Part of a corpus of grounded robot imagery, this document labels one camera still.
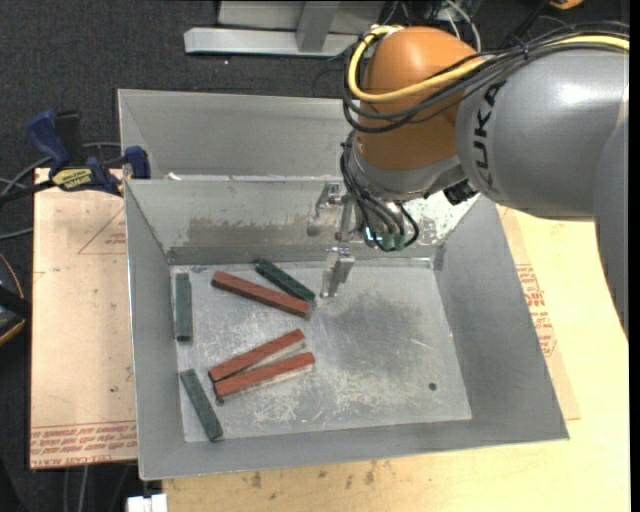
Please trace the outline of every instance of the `metal bracket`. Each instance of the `metal bracket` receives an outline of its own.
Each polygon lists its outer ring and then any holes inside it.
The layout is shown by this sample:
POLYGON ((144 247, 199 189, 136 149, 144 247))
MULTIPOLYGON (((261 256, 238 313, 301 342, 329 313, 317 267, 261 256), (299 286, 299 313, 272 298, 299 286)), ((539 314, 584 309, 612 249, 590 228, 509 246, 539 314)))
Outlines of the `metal bracket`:
POLYGON ((345 283, 356 259, 346 246, 334 247, 327 256, 326 267, 322 272, 321 297, 335 297, 340 283, 345 283))

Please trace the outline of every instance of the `yellow clamp label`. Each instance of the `yellow clamp label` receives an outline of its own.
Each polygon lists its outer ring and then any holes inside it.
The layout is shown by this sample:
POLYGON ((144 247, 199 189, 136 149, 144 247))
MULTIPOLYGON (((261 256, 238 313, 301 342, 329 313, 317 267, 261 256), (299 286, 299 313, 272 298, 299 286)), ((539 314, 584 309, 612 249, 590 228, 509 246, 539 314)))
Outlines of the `yellow clamp label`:
POLYGON ((92 174, 91 169, 88 167, 70 167, 62 169, 51 181, 59 187, 70 190, 80 185, 91 183, 92 174))

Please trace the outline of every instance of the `wooden board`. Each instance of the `wooden board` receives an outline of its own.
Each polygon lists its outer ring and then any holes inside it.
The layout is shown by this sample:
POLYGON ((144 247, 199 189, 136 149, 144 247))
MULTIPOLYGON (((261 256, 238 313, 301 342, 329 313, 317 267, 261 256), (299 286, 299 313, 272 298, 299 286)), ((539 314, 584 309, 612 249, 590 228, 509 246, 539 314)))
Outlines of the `wooden board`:
POLYGON ((137 457, 124 202, 34 197, 32 469, 137 457))

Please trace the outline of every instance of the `electrical cable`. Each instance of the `electrical cable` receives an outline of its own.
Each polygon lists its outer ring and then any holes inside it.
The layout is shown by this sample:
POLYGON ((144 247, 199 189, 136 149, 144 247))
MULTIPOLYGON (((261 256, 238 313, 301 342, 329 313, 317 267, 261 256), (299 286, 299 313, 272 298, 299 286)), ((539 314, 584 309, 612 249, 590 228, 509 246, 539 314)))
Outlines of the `electrical cable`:
MULTIPOLYGON (((624 28, 624 29, 628 28, 625 25, 620 25, 617 23, 615 24, 615 26, 617 26, 618 28, 624 28)), ((575 27, 569 27, 569 30, 573 31, 574 28, 575 27)), ((627 51, 628 49, 628 37, 625 34, 621 34, 620 32, 617 32, 612 35, 611 32, 604 32, 602 30, 595 31, 595 32, 592 31, 592 33, 583 35, 580 41, 587 41, 587 42, 575 42, 575 40, 573 40, 573 42, 565 41, 564 44, 561 46, 555 45, 555 44, 549 44, 549 43, 556 43, 557 41, 565 40, 566 34, 563 34, 563 32, 566 32, 564 27, 549 33, 553 37, 547 35, 546 37, 542 36, 541 38, 537 38, 533 40, 524 49, 514 48, 508 51, 503 51, 498 55, 490 56, 489 58, 480 61, 477 64, 477 68, 474 70, 474 73, 472 73, 471 75, 464 77, 464 79, 458 82, 450 82, 448 85, 445 85, 440 91, 438 91, 438 93, 426 98, 425 100, 420 102, 418 105, 409 107, 402 111, 390 112, 385 114, 381 114, 379 112, 372 113, 370 111, 365 111, 353 102, 353 99, 349 95, 350 91, 348 91, 347 87, 345 86, 343 91, 343 101, 345 103, 345 106, 344 106, 345 111, 348 109, 351 109, 354 112, 358 113, 359 115, 362 115, 365 117, 370 117, 373 119, 385 119, 393 122, 392 123, 390 122, 388 126, 363 127, 357 124, 355 120, 352 118, 352 116, 350 116, 350 113, 348 112, 346 113, 347 120, 349 122, 353 121, 352 125, 356 129, 363 132, 381 133, 385 131, 390 131, 399 126, 402 126, 403 124, 411 120, 410 118, 407 118, 407 119, 401 119, 400 121, 396 121, 396 119, 399 116, 409 116, 410 114, 415 114, 437 103, 441 103, 445 99, 452 97, 453 95, 468 88, 469 86, 474 85, 476 83, 480 83, 483 80, 486 80, 486 77, 490 76, 491 73, 496 75, 505 73, 505 70, 512 69, 512 67, 510 66, 510 64, 512 63, 523 63, 526 61, 531 61, 534 58, 541 57, 552 51, 562 51, 562 50, 578 49, 578 48, 603 48, 603 49, 615 50, 615 51, 627 51), (606 40, 606 42, 603 44, 602 42, 603 39, 601 37, 603 36, 603 34, 605 34, 606 36, 611 36, 614 39, 616 39, 615 41, 616 44, 614 46, 611 46, 609 44, 610 39, 606 40)), ((445 70, 442 70, 440 73, 434 75, 434 77, 443 76, 447 74, 451 69, 460 67, 466 64, 467 62, 469 62, 470 60, 476 59, 478 56, 484 56, 484 55, 485 54, 477 54, 477 55, 466 57, 465 59, 462 59, 461 61, 457 62, 453 66, 450 66, 445 70)))
MULTIPOLYGON (((373 214, 377 216, 385 224, 388 233, 392 235, 405 235, 403 221, 402 219, 397 218, 396 215, 384 203, 382 203, 382 201, 369 194, 351 174, 350 159, 351 152, 353 151, 353 137, 354 132, 351 132, 344 143, 344 151, 340 159, 340 169, 342 171, 345 186, 347 187, 347 190, 349 191, 351 196, 355 199, 356 204, 358 205, 362 213, 363 223, 361 224, 359 229, 361 231, 364 231, 365 229, 369 231, 371 241, 366 235, 364 236, 364 241, 368 246, 377 246, 383 252, 397 251, 398 249, 396 249, 395 247, 386 248, 380 243, 377 233, 372 228, 369 215, 373 214)), ((355 160, 355 162, 356 165, 360 165, 357 159, 355 160)), ((407 219, 413 228, 413 235, 411 239, 404 242, 403 247, 406 248, 412 245, 418 239, 418 236, 420 234, 420 227, 418 223, 413 219, 413 217, 409 214, 409 212, 407 212, 401 202, 396 202, 395 204, 399 207, 403 218, 407 219)))
POLYGON ((107 509, 107 512, 114 512, 115 511, 115 507, 116 504, 118 502, 118 498, 120 498, 120 492, 122 491, 122 486, 124 485, 124 481, 127 478, 127 474, 129 473, 129 470, 131 469, 131 466, 126 465, 124 468, 124 471, 122 471, 122 475, 120 476, 120 479, 118 480, 118 485, 116 486, 116 490, 113 493, 113 498, 111 500, 111 504, 109 505, 109 508, 107 509))
POLYGON ((451 28, 455 32, 456 38, 462 39, 460 37, 460 31, 458 30, 458 27, 456 26, 455 22, 453 21, 453 18, 451 17, 451 13, 449 11, 445 11, 445 14, 447 15, 447 18, 449 18, 449 25, 451 25, 451 28))
MULTIPOLYGON (((462 65, 459 65, 447 73, 442 73, 438 75, 434 75, 429 77, 421 82, 403 87, 401 89, 397 89, 395 91, 390 91, 386 93, 378 93, 371 94, 367 93, 360 89, 357 81, 359 63, 360 60, 366 51, 366 49, 376 40, 381 37, 386 37, 394 32, 402 30, 401 27, 398 26, 384 26, 384 27, 375 27, 371 29, 365 36, 362 38, 362 41, 357 44, 353 56, 348 63, 347 69, 347 85, 351 93, 358 99, 366 101, 368 103, 380 103, 380 102, 389 102, 395 101, 398 99, 405 98, 410 95, 415 95, 419 93, 424 93, 428 89, 436 88, 447 84, 448 82, 462 79, 465 77, 469 77, 476 68, 482 65, 482 59, 475 59, 471 61, 467 61, 462 65)), ((594 44, 594 45, 602 45, 605 48, 617 48, 624 51, 629 51, 629 42, 622 37, 619 37, 618 34, 572 34, 559 39, 552 39, 545 41, 543 40, 540 43, 536 43, 537 46, 553 46, 553 45, 570 45, 570 44, 594 44)), ((531 48, 527 46, 520 48, 520 54, 528 55, 531 53, 531 48)))
POLYGON ((89 465, 84 467, 82 473, 82 483, 80 484, 80 497, 78 498, 78 512, 82 512, 84 509, 84 497, 87 494, 87 480, 89 479, 89 465))
MULTIPOLYGON (((122 145, 119 142, 110 142, 110 141, 89 142, 87 144, 83 144, 82 146, 86 149, 97 148, 99 150, 101 150, 102 148, 114 148, 114 149, 120 149, 120 150, 122 149, 122 145)), ((44 190, 46 188, 50 188, 52 185, 45 185, 45 184, 38 184, 38 185, 33 185, 32 187, 27 187, 21 184, 20 181, 24 179, 27 175, 32 173, 35 169, 38 169, 40 167, 46 167, 48 164, 52 162, 53 162, 53 159, 51 157, 41 158, 40 160, 37 160, 36 162, 33 162, 31 165, 22 169, 19 173, 17 173, 11 179, 0 178, 0 181, 7 184, 5 188, 2 190, 2 192, 0 192, 0 198, 9 195, 9 192, 11 192, 11 190, 15 187, 21 188, 23 190, 12 195, 12 199, 19 199, 20 197, 29 195, 28 193, 25 193, 27 189, 30 189, 31 193, 34 193, 34 192, 39 192, 40 190, 44 190)), ((0 233, 0 240, 9 240, 11 238, 24 236, 32 232, 33 232, 33 228, 25 228, 25 229, 13 231, 11 233, 0 233)))
POLYGON ((462 8, 460 8, 460 6, 455 2, 453 2, 452 0, 447 0, 447 4, 453 7, 458 12, 458 14, 462 16, 464 21, 466 21, 469 24, 469 26, 471 27, 471 32, 473 33, 473 40, 475 42, 476 52, 480 53, 482 51, 482 41, 480 40, 480 33, 478 32, 478 28, 476 27, 476 24, 471 20, 471 16, 469 16, 466 12, 464 12, 462 8))

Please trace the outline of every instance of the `dark stain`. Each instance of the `dark stain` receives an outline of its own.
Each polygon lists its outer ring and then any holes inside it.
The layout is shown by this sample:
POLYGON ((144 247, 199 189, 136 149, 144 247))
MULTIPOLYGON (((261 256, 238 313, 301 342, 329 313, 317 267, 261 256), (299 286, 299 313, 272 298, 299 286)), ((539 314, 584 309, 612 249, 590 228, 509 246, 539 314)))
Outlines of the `dark stain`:
POLYGON ((391 472, 392 476, 396 476, 396 471, 395 469, 393 469, 393 466, 391 465, 391 461, 389 459, 385 460, 382 465, 391 472))
POLYGON ((371 462, 371 469, 369 471, 367 471, 367 473, 364 475, 364 483, 366 485, 373 485, 375 480, 376 480, 376 476, 374 474, 374 471, 376 470, 376 465, 378 464, 377 461, 372 461, 371 462))
POLYGON ((262 476, 259 471, 251 477, 251 487, 255 489, 262 489, 262 476))

